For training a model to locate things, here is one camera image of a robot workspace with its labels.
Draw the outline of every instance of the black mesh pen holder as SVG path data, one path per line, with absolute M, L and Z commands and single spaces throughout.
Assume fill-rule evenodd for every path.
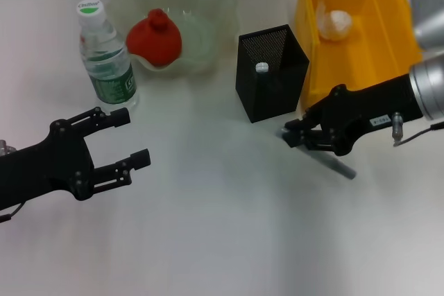
M 250 121 L 295 111 L 308 66 L 288 24 L 240 36 L 236 91 Z

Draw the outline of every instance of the red object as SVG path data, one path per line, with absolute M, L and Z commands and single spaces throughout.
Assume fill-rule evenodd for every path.
M 152 65 L 165 66 L 179 58 L 182 38 L 178 27 L 158 8 L 130 30 L 126 46 L 130 53 L 140 55 Z

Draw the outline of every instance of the yellow container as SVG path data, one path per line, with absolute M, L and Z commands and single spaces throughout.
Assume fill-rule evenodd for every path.
M 421 61 L 413 35 L 407 0 L 324 0 L 327 11 L 352 15 L 353 28 L 346 40 L 320 38 L 315 11 L 322 0 L 298 0 L 296 35 L 310 59 L 300 102 L 306 109 L 345 83 L 359 90 L 406 74 Z

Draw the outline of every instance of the glass bowl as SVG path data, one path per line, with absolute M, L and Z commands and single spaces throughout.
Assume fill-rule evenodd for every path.
M 206 69 L 221 45 L 233 42 L 239 30 L 236 0 L 110 0 L 105 6 L 108 20 L 124 38 L 154 8 L 163 9 L 179 28 L 182 53 L 164 67 L 131 55 L 152 72 L 182 75 Z

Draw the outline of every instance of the white tabletop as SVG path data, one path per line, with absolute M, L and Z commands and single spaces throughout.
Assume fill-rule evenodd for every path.
M 0 0 L 0 139 L 12 146 L 94 107 L 78 1 Z M 291 22 L 295 4 L 239 0 L 241 33 Z M 236 54 L 198 78 L 136 71 L 132 123 L 87 143 L 97 166 L 143 148 L 152 166 L 85 202 L 32 200 L 0 225 L 0 294 L 442 296 L 444 134 L 397 149 L 389 129 L 369 134 L 342 159 L 358 172 L 347 180 L 274 135 L 294 115 L 250 124 Z

